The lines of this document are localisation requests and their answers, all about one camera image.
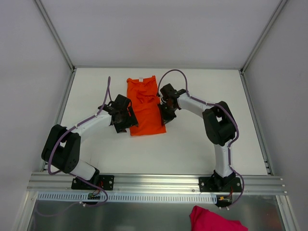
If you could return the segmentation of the orange t-shirt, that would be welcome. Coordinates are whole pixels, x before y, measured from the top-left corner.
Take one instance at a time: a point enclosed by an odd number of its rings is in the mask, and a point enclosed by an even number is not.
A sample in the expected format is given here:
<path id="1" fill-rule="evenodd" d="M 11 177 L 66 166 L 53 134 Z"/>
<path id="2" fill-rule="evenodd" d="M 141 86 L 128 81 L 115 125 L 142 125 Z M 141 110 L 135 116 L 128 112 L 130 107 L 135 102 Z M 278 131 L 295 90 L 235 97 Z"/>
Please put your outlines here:
<path id="1" fill-rule="evenodd" d="M 131 127 L 131 136 L 147 136 L 166 133 L 162 125 L 158 108 L 160 99 L 157 96 L 156 77 L 127 79 L 127 97 L 132 102 L 133 112 L 138 121 L 137 126 Z"/>

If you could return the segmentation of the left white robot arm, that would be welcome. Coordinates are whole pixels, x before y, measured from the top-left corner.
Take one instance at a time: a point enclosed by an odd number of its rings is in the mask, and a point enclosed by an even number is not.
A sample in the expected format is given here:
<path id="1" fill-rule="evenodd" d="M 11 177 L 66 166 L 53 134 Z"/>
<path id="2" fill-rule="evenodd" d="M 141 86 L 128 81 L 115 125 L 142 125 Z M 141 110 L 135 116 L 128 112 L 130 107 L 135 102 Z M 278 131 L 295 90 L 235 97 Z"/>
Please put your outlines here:
<path id="1" fill-rule="evenodd" d="M 117 133 L 138 125 L 129 98 L 118 95 L 114 101 L 99 106 L 97 114 L 92 115 L 72 128 L 54 125 L 44 145 L 41 158 L 60 172 L 72 175 L 71 189 L 111 191 L 114 187 L 113 175 L 102 175 L 89 163 L 80 159 L 80 147 L 83 141 L 104 128 L 113 126 Z"/>

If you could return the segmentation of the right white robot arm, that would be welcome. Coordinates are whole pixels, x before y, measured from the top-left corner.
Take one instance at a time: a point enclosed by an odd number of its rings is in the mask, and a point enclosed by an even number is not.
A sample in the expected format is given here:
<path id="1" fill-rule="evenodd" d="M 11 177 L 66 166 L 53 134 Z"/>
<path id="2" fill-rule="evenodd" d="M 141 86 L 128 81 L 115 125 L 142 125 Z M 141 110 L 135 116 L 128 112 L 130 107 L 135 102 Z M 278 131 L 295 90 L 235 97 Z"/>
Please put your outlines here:
<path id="1" fill-rule="evenodd" d="M 231 145 L 238 139 L 238 127 L 228 105 L 224 101 L 206 103 L 190 96 L 185 89 L 174 89 L 171 84 L 163 86 L 159 94 L 162 125 L 176 118 L 176 110 L 187 110 L 203 119 L 205 133 L 214 145 L 216 166 L 210 177 L 199 178 L 200 191 L 229 190 L 236 178 L 231 167 Z"/>

